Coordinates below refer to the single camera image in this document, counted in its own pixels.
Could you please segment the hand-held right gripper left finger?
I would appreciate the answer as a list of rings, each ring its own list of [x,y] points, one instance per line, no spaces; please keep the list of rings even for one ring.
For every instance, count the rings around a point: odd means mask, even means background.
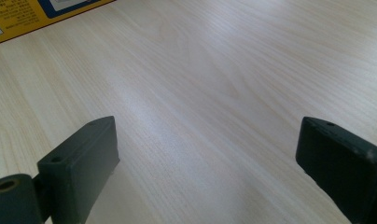
[[[84,224],[119,163],[115,118],[93,120],[37,163],[54,224]]]

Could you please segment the yellow printed cardboard box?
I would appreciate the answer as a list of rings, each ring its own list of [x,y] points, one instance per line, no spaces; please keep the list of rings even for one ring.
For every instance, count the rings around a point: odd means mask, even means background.
[[[115,0],[0,0],[0,43]]]

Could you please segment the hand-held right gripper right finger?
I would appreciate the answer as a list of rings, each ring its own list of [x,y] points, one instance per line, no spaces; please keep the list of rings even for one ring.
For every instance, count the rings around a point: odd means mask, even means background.
[[[352,224],[377,224],[377,146],[332,122],[305,117],[296,162]]]

